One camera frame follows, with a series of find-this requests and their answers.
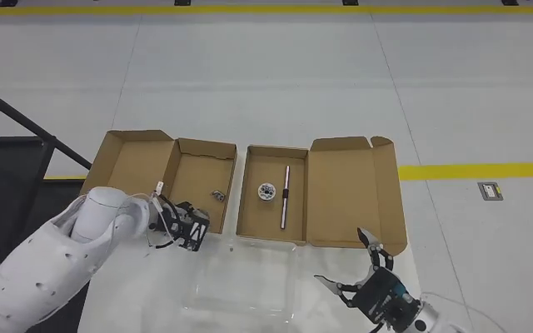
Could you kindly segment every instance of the yellow floor line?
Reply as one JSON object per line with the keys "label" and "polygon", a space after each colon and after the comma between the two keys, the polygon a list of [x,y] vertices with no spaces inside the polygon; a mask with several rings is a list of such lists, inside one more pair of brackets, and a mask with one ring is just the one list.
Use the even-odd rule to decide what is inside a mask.
{"label": "yellow floor line", "polygon": [[533,14],[522,6],[334,6],[225,5],[189,7],[5,7],[0,16],[18,15],[176,15],[176,14]]}
{"label": "yellow floor line", "polygon": [[[451,164],[443,166],[399,166],[401,181],[445,179],[499,179],[533,177],[533,163]],[[84,180],[85,176],[46,176],[45,180]]]}

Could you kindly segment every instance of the white floor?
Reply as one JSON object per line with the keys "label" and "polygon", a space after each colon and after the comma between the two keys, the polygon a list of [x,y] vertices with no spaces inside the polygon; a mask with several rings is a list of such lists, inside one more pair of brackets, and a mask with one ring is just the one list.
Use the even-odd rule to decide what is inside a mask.
{"label": "white floor", "polygon": [[[242,153],[382,135],[399,165],[533,160],[531,16],[2,17],[0,45],[0,98],[87,159],[111,128],[161,128]],[[0,135],[25,133],[0,115]],[[49,175],[85,172],[60,155]],[[411,247],[423,291],[526,332],[532,180],[491,181],[504,201],[477,180],[402,182]]]}

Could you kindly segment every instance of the box lid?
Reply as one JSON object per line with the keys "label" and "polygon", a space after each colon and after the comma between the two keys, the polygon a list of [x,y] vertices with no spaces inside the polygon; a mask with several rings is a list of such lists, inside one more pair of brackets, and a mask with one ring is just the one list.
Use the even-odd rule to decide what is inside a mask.
{"label": "box lid", "polygon": [[316,139],[309,151],[307,241],[364,247],[365,228],[392,255],[407,245],[394,144],[384,137]]}
{"label": "box lid", "polygon": [[107,132],[81,193],[96,186],[150,193],[158,181],[167,183],[165,170],[173,146],[174,139],[160,130]]}

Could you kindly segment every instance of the cardboard box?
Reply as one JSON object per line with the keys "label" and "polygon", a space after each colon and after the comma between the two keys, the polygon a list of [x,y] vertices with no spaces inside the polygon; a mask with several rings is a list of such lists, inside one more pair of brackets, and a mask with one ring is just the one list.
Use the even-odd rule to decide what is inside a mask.
{"label": "cardboard box", "polygon": [[[127,194],[150,194],[163,181],[172,202],[189,201],[209,212],[210,232],[221,233],[237,160],[230,143],[172,139],[163,131],[109,131],[83,184],[116,187]],[[226,195],[217,201],[212,192]]]}
{"label": "cardboard box", "polygon": [[174,139],[163,131],[109,131],[83,183],[82,193],[96,186],[109,186],[129,195],[150,194],[157,182],[163,180],[162,193],[168,195],[174,178],[168,171],[174,145]]}
{"label": "cardboard box", "polygon": [[[372,232],[392,255],[407,245],[392,141],[373,137],[316,139],[311,150],[249,146],[237,234],[298,245],[364,247],[357,227]],[[291,166],[286,229],[281,191]],[[276,187],[262,202],[257,188]]]}
{"label": "cardboard box", "polygon": [[[234,144],[177,139],[169,162],[173,178],[168,198],[176,203],[189,201],[209,212],[209,231],[222,233],[236,161]],[[216,200],[213,191],[225,194],[226,200]]]}

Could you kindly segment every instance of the white cylinder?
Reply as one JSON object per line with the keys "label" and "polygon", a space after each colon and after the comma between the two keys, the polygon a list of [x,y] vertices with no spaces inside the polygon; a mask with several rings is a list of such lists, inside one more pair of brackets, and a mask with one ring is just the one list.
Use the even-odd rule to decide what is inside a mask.
{"label": "white cylinder", "polygon": [[90,190],[77,216],[71,238],[88,243],[103,235],[126,199],[126,193],[116,188],[95,187]]}

